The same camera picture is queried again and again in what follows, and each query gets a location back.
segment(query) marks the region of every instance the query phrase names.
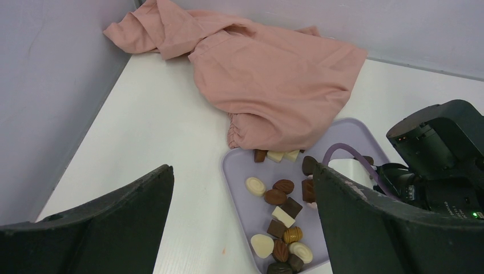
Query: pink fabric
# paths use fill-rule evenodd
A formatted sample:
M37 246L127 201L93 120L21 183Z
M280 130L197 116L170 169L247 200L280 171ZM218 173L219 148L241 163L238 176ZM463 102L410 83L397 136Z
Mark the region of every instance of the pink fabric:
M104 34L128 53L188 52L195 84L229 113L230 148L290 151L311 147L350 97L366 51L213 11L147 0Z

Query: shell-shaped chocolate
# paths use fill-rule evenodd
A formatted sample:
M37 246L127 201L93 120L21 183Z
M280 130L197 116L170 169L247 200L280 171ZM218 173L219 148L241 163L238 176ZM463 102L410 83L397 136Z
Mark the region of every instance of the shell-shaped chocolate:
M280 190L269 190L265 193L264 200L268 204L279 206L280 204L284 204L286 202L287 195Z
M283 241L279 239L274 240L274 250L272 251L272 257L274 257L276 261L280 261L282 263L285 263L287 261L289 257L289 249Z
M272 189L290 194L294 190L294 183L291 180L279 180L274 184L274 186L272 186Z

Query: white chocolate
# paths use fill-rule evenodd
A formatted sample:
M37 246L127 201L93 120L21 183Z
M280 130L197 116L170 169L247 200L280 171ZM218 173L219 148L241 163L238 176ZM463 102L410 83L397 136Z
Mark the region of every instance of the white chocolate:
M247 190L257 197L262 197L265 194L265 185L264 183L256 177L250 177L245 180L245 187Z
M291 227L296 222L295 219L289 216L289 214L287 214L280 207L276 207L276 209L274 209L272 216L281 221L287 228Z
M273 160L276 163L279 163L284 157L284 152L277 152L269 150L267 152L267 158Z
M289 245L289 253L298 256L303 263L309 264L313 261L313 252L309 247L298 241Z
M262 259L269 257L274 250L274 240L271 237L262 234L252 236L251 245L256 255Z
M293 151L286 152L284 154L284 158L295 163L298 155L299 155L299 150L293 150Z

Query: lavender wall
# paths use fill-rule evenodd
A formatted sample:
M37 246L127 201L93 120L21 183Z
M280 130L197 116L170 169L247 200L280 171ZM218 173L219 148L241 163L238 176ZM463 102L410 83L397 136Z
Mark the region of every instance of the lavender wall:
M2 3L0 225L40 213L129 59L101 31L134 8L134 0Z
M483 0L173 0L321 34L368 49L369 57L484 79Z

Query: white table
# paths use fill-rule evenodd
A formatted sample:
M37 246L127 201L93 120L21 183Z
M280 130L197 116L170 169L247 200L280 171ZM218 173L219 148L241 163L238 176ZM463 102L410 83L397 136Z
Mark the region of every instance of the white table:
M175 189L154 273L256 273L220 170L229 120L199 94L192 75L186 57L133 56L39 220L166 163L174 167ZM456 98L484 113L483 82L366 61L338 118L364 122L390 160L401 162L387 130ZM326 264L311 273L332 272Z

